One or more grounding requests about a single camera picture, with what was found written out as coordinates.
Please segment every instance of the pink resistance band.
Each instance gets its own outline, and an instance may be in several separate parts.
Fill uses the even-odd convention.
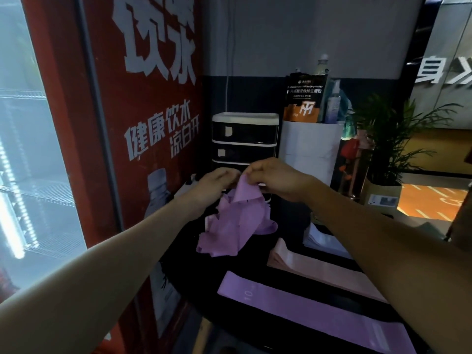
[[[226,272],[218,294],[384,354],[416,354],[401,323],[376,321]]]
[[[281,238],[277,241],[274,249],[270,251],[267,265],[388,303],[362,272],[352,271],[289,251],[285,241]]]

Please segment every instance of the table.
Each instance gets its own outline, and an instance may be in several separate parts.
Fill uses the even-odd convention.
[[[289,250],[361,271],[349,259],[306,248],[302,244],[304,229],[310,222],[310,210],[303,204],[272,197],[271,218],[279,224],[271,235],[253,235],[238,256],[212,258],[196,252],[198,236],[204,231],[204,216],[216,213],[214,207],[203,217],[188,223],[162,258],[162,268],[169,281],[204,317],[236,338],[270,353],[306,352],[317,347],[322,353],[374,353],[364,347],[331,337],[300,324],[222,297],[217,290],[227,271],[296,295],[350,310],[380,321],[405,324],[418,354],[428,346],[386,303],[267,266],[269,252],[282,237]]]

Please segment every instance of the vase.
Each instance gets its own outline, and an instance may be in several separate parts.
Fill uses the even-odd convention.
[[[382,186],[373,184],[368,178],[365,178],[360,203],[382,214],[393,216],[397,211],[401,192],[402,185],[400,183],[394,186]]]

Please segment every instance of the red refrigerator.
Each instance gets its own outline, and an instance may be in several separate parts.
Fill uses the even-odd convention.
[[[200,0],[0,1],[0,301],[195,172],[199,12]],[[170,352],[189,305],[164,284],[157,264],[95,352]]]

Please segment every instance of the orange floor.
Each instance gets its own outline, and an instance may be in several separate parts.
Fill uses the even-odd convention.
[[[398,209],[408,216],[452,221],[466,195],[466,190],[403,184]]]

